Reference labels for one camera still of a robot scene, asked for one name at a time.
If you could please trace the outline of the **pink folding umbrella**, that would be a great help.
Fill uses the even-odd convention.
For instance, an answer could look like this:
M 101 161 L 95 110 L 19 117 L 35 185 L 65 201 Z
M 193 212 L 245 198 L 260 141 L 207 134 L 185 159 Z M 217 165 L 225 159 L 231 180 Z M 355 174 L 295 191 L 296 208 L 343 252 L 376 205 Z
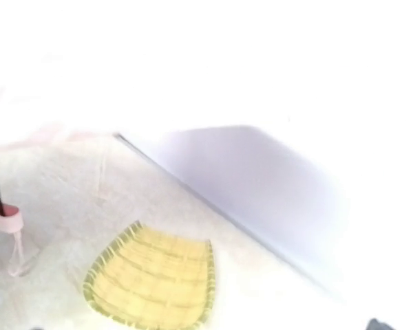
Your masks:
M 108 124 L 103 118 L 107 112 L 98 105 L 96 98 L 69 101 L 65 106 L 58 106 L 59 120 L 53 124 L 43 123 L 35 131 L 25 137 L 13 136 L 12 130 L 21 125 L 29 129 L 38 122 L 34 115 L 25 119 L 14 120 L 0 111 L 0 152 L 47 147 L 66 142 L 95 139 L 101 136 L 112 136 Z M 17 206 L 4 203 L 0 193 L 0 232 L 10 234 L 14 240 L 8 272 L 11 276 L 21 276 L 28 269 L 25 263 L 21 232 L 24 227 L 23 216 Z

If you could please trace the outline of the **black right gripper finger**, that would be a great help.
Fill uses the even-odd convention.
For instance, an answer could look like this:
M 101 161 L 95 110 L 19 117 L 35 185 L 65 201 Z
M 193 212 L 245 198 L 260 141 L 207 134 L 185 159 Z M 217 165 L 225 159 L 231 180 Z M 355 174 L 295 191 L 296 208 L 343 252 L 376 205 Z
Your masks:
M 385 322 L 373 318 L 368 322 L 366 330 L 394 330 L 394 328 Z

